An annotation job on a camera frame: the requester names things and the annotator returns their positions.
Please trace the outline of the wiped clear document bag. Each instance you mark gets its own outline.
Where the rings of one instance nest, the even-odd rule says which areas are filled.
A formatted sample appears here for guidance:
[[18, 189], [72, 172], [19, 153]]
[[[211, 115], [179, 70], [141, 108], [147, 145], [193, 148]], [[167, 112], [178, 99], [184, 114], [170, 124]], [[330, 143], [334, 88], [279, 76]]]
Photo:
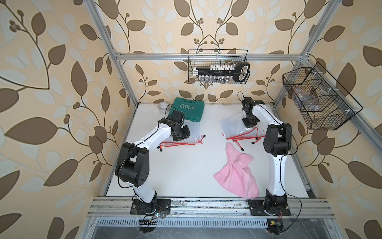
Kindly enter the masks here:
[[236, 143], [242, 151], [244, 148], [240, 145], [240, 141], [253, 139], [252, 143], [255, 144], [265, 136], [265, 131], [257, 126], [247, 128], [243, 119], [245, 119], [243, 114], [238, 113], [220, 120], [223, 136]]

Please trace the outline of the pink wiping cloth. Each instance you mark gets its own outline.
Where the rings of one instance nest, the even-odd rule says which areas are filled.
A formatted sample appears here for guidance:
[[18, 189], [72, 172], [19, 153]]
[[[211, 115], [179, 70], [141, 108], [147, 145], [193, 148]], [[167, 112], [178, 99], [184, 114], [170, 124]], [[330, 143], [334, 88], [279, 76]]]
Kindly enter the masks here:
[[226, 144], [227, 164], [217, 172], [214, 179], [228, 192], [249, 199], [259, 196], [259, 188], [248, 164], [253, 157], [240, 153], [231, 143]]

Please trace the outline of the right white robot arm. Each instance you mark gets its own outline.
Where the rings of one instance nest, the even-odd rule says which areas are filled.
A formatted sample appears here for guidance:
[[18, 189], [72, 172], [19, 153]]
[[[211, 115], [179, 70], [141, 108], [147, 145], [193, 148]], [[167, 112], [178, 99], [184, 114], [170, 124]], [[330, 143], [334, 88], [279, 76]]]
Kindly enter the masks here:
[[276, 118], [268, 111], [262, 100], [256, 101], [251, 97], [245, 97], [241, 103], [245, 115], [242, 121], [247, 128], [254, 127], [258, 123], [267, 127], [263, 146], [269, 156], [270, 179], [264, 207], [267, 211], [274, 207], [286, 207], [287, 193], [284, 181], [286, 159], [292, 145], [291, 125]]

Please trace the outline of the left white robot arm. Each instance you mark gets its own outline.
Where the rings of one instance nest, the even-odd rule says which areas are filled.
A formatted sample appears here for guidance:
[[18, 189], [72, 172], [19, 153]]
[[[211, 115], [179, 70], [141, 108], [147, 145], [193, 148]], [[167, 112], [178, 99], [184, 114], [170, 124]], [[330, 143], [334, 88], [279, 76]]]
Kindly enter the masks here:
[[183, 113], [175, 112], [175, 116], [162, 118], [157, 126], [142, 139], [129, 143], [125, 142], [119, 152], [115, 176], [130, 185], [138, 200], [155, 205], [157, 193], [147, 182], [150, 172], [150, 149], [157, 148], [165, 139], [172, 137], [181, 141], [190, 136], [190, 130], [184, 125]]

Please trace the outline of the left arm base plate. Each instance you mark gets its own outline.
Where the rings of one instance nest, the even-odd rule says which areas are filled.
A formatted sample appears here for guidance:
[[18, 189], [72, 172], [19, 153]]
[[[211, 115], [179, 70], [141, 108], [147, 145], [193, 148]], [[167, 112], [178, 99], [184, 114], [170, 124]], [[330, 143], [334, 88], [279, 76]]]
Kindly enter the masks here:
[[151, 203], [145, 203], [139, 199], [134, 199], [130, 209], [131, 215], [168, 215], [171, 210], [170, 199], [156, 199], [154, 198]]

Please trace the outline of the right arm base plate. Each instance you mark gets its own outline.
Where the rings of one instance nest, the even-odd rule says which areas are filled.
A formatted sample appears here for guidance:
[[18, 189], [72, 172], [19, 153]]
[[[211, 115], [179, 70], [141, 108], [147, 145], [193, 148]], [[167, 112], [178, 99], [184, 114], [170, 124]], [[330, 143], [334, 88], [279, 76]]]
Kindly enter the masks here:
[[252, 216], [290, 216], [291, 212], [287, 201], [272, 202], [266, 199], [249, 199], [247, 203]]

